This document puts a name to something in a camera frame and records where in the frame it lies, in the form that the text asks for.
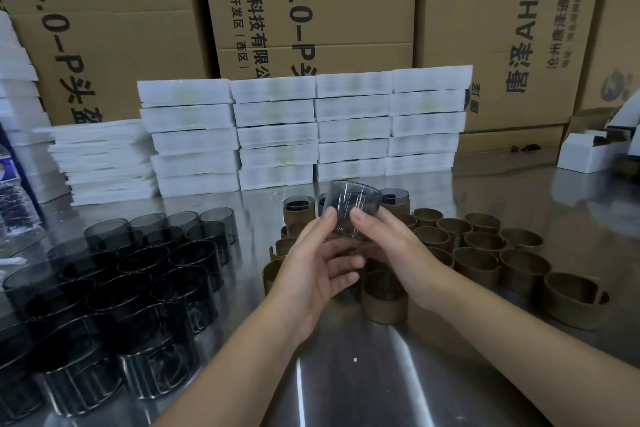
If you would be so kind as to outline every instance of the forearm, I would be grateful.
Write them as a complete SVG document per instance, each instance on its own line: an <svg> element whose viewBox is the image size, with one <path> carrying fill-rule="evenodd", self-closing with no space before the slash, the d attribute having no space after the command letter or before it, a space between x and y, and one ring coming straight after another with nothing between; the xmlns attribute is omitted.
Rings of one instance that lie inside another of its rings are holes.
<svg viewBox="0 0 640 427"><path fill-rule="evenodd" d="M448 320L556 426L633 425L640 371L579 341L484 287L439 292Z"/></svg>
<svg viewBox="0 0 640 427"><path fill-rule="evenodd" d="M260 425L296 349L276 300L260 304L155 427Z"/></svg>

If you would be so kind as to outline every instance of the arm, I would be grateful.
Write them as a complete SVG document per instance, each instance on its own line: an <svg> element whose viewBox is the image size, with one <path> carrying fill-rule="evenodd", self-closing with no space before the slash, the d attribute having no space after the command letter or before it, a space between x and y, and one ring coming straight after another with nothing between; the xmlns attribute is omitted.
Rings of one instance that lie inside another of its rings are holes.
<svg viewBox="0 0 640 427"><path fill-rule="evenodd" d="M362 257L337 257L358 244L326 241L336 223L329 208L307 225L287 255L268 297L154 427L258 426L296 348L324 305L354 284Z"/></svg>
<svg viewBox="0 0 640 427"><path fill-rule="evenodd" d="M409 295L449 321L560 426L635 425L640 371L564 334L437 261L385 209L351 219L388 257Z"/></svg>

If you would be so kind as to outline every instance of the metal table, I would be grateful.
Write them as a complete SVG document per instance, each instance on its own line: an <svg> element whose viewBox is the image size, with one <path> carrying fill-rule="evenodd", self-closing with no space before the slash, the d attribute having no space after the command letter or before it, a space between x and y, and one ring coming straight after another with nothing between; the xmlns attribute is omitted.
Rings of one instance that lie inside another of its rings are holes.
<svg viewBox="0 0 640 427"><path fill-rule="evenodd" d="M453 172L364 178L378 188L410 191L412 208L445 216L488 212L505 227L532 230L545 239L543 254L556 270L600 281L614 308L604 329L563 326L515 293L498 293L554 326L640 367L640 187L605 173L556 169L553 151L459 156ZM220 317L197 341L206 360L264 298L260 271L269 245L280 237L286 197L317 197L326 184L230 194L149 199L72 208L68 196L44 206L49 237L22 256L42 259L52 243L80 236L88 225L151 212L236 210L240 246L225 286L216 293ZM21 426L136 427L153 422L180 392L137 402L121 391L91 414L61 419L43 410ZM300 347L276 391L266 426L537 426L539 411L445 321L410 305L399 326L364 318L359 303L342 294L326 307L311 338Z"/></svg>

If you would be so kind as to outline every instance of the hand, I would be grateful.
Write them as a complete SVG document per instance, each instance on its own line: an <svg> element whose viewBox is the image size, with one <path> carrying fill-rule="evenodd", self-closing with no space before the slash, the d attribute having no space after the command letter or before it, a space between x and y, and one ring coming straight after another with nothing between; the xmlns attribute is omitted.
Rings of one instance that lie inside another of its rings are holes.
<svg viewBox="0 0 640 427"><path fill-rule="evenodd" d="M353 226L375 242L358 250L362 256L386 263L396 273L409 296L425 309L434 309L436 295L461 277L437 260L417 236L387 209L374 218L351 209Z"/></svg>
<svg viewBox="0 0 640 427"><path fill-rule="evenodd" d="M277 301L294 323L296 341L303 342L316 327L324 306L337 293L358 281L360 256L337 257L362 242L352 238L325 241L335 228L333 207L309 223L289 250L268 298Z"/></svg>

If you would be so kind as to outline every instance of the plastic water bottle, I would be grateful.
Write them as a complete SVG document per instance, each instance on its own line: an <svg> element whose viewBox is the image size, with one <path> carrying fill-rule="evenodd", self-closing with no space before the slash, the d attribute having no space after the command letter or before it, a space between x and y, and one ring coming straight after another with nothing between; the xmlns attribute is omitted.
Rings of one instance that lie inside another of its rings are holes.
<svg viewBox="0 0 640 427"><path fill-rule="evenodd" d="M22 188L20 174L11 153L0 145L0 236L10 240L40 228L40 217L31 198Z"/></svg>

